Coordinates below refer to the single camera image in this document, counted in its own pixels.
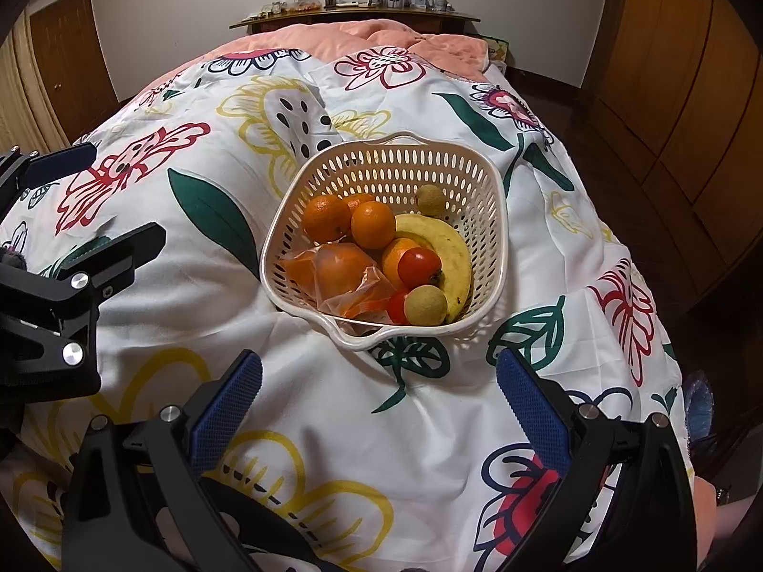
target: orange plastic bag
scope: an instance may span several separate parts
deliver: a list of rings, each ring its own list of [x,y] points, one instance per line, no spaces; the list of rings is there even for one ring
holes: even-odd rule
[[[341,318],[384,313],[394,286],[354,243],[327,243],[281,260],[286,276],[315,299],[319,311]]]

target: fruit basket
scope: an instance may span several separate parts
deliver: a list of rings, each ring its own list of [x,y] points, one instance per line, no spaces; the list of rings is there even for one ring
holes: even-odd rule
[[[316,309],[314,299],[287,279],[283,257],[314,247],[301,229],[313,196],[367,193],[398,214],[416,210],[418,186],[435,184],[446,198],[443,219],[466,242],[472,290],[460,317],[441,326],[395,326],[335,317]],[[340,347],[364,351],[396,336],[447,336],[463,332],[497,301],[506,281],[508,220],[501,174],[470,148],[435,142],[413,133],[346,142],[315,155],[300,170],[273,220],[262,250],[261,278],[275,305],[322,326]]]

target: wooden wardrobe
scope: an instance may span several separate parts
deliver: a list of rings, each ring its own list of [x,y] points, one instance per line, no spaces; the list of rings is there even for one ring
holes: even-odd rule
[[[668,227],[698,311],[729,308],[763,285],[761,54],[728,0],[623,0],[617,12],[589,124]]]

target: tomato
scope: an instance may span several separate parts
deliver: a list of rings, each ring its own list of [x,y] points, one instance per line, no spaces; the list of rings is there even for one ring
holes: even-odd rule
[[[410,324],[408,319],[405,317],[405,311],[403,310],[403,305],[405,305],[405,298],[407,294],[408,291],[405,289],[398,290],[398,292],[389,298],[389,303],[387,304],[387,313],[389,314],[390,320],[394,325]]]
[[[398,262],[398,276],[408,290],[424,284],[437,284],[443,262],[431,249],[414,247],[405,252]]]

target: metal screw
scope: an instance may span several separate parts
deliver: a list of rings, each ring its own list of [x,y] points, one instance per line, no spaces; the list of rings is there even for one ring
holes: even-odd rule
[[[108,426],[108,417],[106,415],[96,415],[90,422],[90,427],[95,430],[103,430]]]
[[[581,404],[577,408],[577,412],[580,413],[583,419],[596,419],[601,414],[600,410],[593,404]]]
[[[75,341],[70,341],[69,344],[63,347],[63,360],[66,365],[78,365],[82,358],[85,356],[82,346]]]
[[[670,419],[668,419],[668,416],[665,415],[664,412],[655,412],[655,414],[651,416],[651,421],[658,428],[666,428],[670,426]]]
[[[172,404],[168,407],[164,407],[162,412],[159,413],[159,417],[162,418],[162,421],[167,423],[174,422],[179,416],[180,408],[175,407]]]
[[[72,275],[72,288],[75,290],[81,290],[88,285],[90,277],[87,273],[75,273]]]

